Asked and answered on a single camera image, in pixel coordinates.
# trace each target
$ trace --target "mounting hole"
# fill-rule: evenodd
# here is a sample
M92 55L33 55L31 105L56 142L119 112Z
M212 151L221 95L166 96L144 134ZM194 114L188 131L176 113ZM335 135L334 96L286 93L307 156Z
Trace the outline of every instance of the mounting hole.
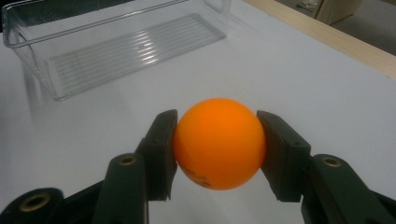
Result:
M136 162L136 158L134 156L125 156L122 157L119 161L120 165L132 165Z
M38 193L23 201L20 206L22 212L33 212L37 209L42 208L50 201L50 195L48 193Z
M340 167L342 164L339 160L332 157L324 157L322 158L323 163L331 167Z

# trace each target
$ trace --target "tabletop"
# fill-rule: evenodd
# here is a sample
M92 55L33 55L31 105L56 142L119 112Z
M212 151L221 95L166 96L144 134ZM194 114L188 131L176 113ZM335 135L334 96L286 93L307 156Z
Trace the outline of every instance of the tabletop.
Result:
M227 37L61 102L0 46L0 209L24 192L70 196L134 152L159 113L181 117L208 98L279 115L312 147L340 157L366 185L396 198L396 82L282 21L233 1ZM149 204L150 223L304 223L262 172L226 191L177 171L172 200Z

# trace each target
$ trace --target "clear plastic container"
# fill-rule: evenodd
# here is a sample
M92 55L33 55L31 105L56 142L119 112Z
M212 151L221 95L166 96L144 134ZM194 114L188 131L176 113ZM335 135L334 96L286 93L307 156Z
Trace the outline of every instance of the clear plastic container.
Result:
M4 43L62 100L222 39L230 1L24 1L2 8Z

